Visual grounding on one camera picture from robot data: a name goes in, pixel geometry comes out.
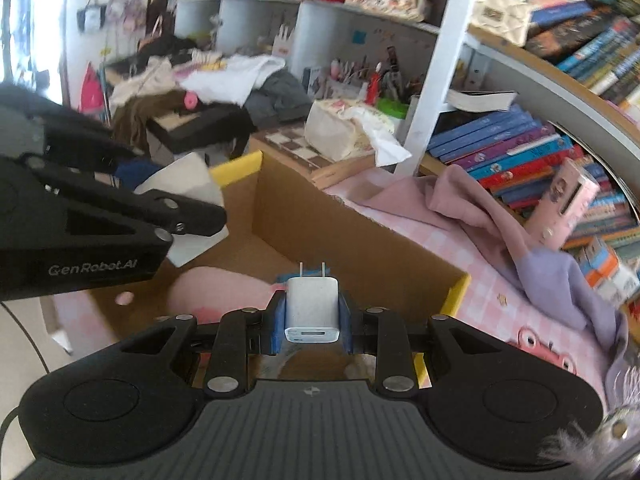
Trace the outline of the beige square block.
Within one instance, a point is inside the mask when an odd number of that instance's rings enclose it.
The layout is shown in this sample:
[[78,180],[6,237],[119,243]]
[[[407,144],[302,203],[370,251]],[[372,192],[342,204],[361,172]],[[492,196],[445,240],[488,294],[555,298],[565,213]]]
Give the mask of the beige square block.
[[174,242],[167,258],[181,268],[229,236],[220,186],[198,153],[183,156],[157,171],[134,190],[177,204],[171,228]]

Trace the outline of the pink plush pig toy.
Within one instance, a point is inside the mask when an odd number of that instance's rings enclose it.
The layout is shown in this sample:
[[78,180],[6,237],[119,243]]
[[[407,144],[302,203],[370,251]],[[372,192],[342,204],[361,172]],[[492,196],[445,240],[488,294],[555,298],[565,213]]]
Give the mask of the pink plush pig toy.
[[284,287],[214,266],[160,270],[149,281],[120,286],[105,303],[127,323],[144,324],[162,316],[190,314],[201,323],[228,312],[265,309]]

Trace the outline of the small white usb charger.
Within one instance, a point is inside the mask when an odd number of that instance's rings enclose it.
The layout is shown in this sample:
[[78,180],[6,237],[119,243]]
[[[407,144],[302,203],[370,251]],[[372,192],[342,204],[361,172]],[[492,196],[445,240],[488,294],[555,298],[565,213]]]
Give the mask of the small white usb charger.
[[307,275],[299,265],[298,275],[286,282],[284,336],[292,344],[334,344],[340,338],[340,285],[320,271]]

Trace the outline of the yellow cardboard box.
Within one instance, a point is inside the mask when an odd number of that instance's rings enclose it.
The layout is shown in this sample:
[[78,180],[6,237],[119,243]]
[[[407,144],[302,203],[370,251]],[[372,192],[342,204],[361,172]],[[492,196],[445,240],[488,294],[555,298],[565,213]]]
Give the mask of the yellow cardboard box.
[[374,381],[357,388],[387,399],[416,396],[413,357],[426,348],[426,322],[461,299],[469,277],[271,157],[248,156],[244,165],[245,177],[224,187],[230,234],[198,266],[163,266],[132,286],[131,316],[116,306],[116,288],[96,291],[124,338],[84,359],[80,379],[107,399],[136,405],[303,388],[256,379],[250,368],[255,354],[278,356],[292,304],[271,284],[302,264],[326,266],[340,286],[345,350],[376,356]]

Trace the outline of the pink cartoon table mat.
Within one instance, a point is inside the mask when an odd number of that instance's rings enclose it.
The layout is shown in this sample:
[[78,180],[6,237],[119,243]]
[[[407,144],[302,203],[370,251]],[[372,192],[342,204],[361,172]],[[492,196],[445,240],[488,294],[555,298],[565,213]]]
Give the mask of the pink cartoon table mat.
[[[589,382],[605,405],[620,400],[622,378],[608,379],[610,356],[592,330],[574,330],[538,310],[480,254],[459,228],[429,224],[360,206],[348,199],[361,182],[394,182],[368,170],[327,191],[266,157],[222,194],[229,236],[190,263],[160,270],[214,266],[280,284],[300,264],[322,263],[363,307],[396,310],[413,322],[437,313],[562,366]],[[68,292],[43,301],[70,337],[75,358],[143,330],[105,301],[120,286]]]

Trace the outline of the chessboard box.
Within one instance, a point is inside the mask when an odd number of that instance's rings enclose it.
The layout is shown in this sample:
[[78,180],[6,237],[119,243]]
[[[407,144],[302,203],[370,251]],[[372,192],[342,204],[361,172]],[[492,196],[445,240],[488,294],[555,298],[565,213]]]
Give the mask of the chessboard box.
[[302,126],[286,126],[255,132],[248,140],[248,150],[268,154],[301,174],[320,190],[374,167],[372,154],[341,162],[326,158],[307,143]]

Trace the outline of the pile of clothes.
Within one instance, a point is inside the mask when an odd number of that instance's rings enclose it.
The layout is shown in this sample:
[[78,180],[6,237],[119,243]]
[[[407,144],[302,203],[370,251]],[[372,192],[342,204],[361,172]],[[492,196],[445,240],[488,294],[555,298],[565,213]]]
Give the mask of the pile of clothes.
[[113,138],[141,151],[148,148],[148,123],[185,113],[184,99],[204,107],[232,105],[244,110],[258,128],[297,122],[308,116],[311,98],[288,71],[285,60],[262,54],[194,49],[179,64],[170,56],[152,56],[143,70],[115,84],[110,97]]

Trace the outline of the pink purple cloth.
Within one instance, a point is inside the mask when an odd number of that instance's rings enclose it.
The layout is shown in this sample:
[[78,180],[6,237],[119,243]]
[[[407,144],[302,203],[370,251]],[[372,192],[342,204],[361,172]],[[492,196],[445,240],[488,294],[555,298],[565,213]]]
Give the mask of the pink purple cloth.
[[443,230],[462,229],[534,307],[574,330],[592,330],[611,358],[609,380],[628,370],[626,316],[593,290],[572,256],[537,242],[462,168],[450,166],[438,177],[399,179],[384,188],[361,182],[348,199]]

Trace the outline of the tissue pack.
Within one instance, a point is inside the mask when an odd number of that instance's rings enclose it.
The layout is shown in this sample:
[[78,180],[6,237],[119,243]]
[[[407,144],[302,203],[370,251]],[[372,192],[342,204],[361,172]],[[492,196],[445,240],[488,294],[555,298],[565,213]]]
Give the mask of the tissue pack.
[[393,166],[411,157],[397,140],[399,122],[358,100],[314,101],[304,138],[332,162],[374,155],[375,166]]

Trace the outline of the orange white box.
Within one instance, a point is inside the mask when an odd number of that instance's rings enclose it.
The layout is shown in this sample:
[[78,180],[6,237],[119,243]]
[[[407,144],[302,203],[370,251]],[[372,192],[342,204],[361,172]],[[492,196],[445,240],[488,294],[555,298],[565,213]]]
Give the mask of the orange white box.
[[600,237],[593,237],[582,248],[577,261],[591,288],[616,308],[621,307],[639,289],[638,275]]

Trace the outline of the pink cylindrical device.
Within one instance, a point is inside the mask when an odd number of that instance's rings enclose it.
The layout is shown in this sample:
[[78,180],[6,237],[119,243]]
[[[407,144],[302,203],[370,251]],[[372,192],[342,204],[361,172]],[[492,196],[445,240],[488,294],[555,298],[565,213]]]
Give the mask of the pink cylindrical device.
[[526,221],[526,231],[540,244],[560,249],[599,192],[599,183],[584,167],[573,159],[564,159]]

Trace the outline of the white quilted handbag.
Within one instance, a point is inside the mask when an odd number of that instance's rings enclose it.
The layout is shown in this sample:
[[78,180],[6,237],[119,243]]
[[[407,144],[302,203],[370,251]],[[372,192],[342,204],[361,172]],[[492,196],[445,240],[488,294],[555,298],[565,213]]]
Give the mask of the white quilted handbag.
[[532,15],[528,0],[476,0],[470,24],[521,48],[526,44]]

